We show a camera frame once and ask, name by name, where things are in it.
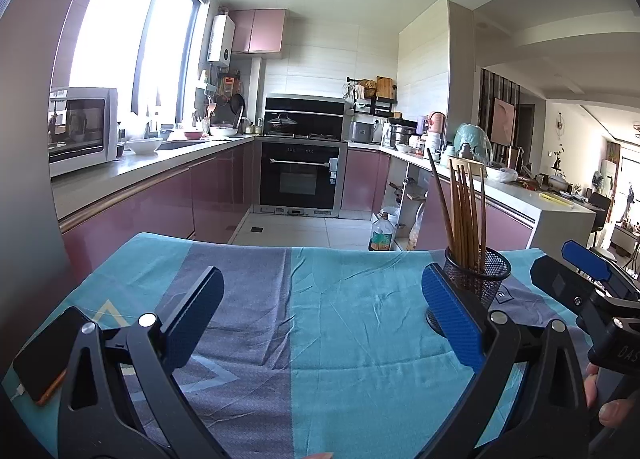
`cloth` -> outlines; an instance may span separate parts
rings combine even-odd
[[[572,314],[532,287],[536,249],[505,253],[512,275],[494,309],[516,322],[570,326],[584,364],[590,341]],[[442,251],[404,253],[212,245],[141,233],[94,271],[51,314],[76,305],[102,328],[146,311],[168,312],[208,265],[225,295],[190,362],[175,378],[207,428],[234,459],[301,458],[333,451],[346,459],[413,457],[440,426],[472,372],[426,324],[425,265]],[[126,370],[134,405],[162,441]],[[522,376],[515,367],[483,440],[498,434]],[[18,386],[11,369],[2,385]],[[38,409],[14,407],[57,455],[59,394]]]

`silver bolt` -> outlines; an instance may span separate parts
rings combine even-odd
[[[509,317],[505,315],[502,311],[494,311],[491,314],[491,321],[494,324],[504,325],[509,321]]]
[[[551,329],[558,333],[561,333],[566,329],[566,325],[562,320],[554,320],[553,322],[551,322]]]
[[[95,324],[93,322],[87,322],[80,328],[82,334],[91,334],[92,332],[94,332],[94,329]]]
[[[138,318],[138,324],[142,325],[142,327],[151,327],[155,323],[156,315],[153,313],[145,313]]]

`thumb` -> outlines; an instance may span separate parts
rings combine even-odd
[[[634,402],[631,399],[617,399],[605,403],[598,413],[600,422],[608,428],[618,427],[624,421],[633,405]]]

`sink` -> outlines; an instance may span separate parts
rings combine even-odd
[[[176,142],[162,142],[162,145],[156,150],[174,150],[181,149],[182,147],[191,147],[192,145],[199,145],[205,142],[190,141],[190,140],[178,140]]]

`fingernail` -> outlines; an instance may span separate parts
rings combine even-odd
[[[616,414],[618,413],[618,408],[619,406],[617,401],[612,401],[610,403],[604,404],[601,407],[600,412],[598,413],[600,421],[606,423],[607,421],[611,421],[612,419],[614,419]]]

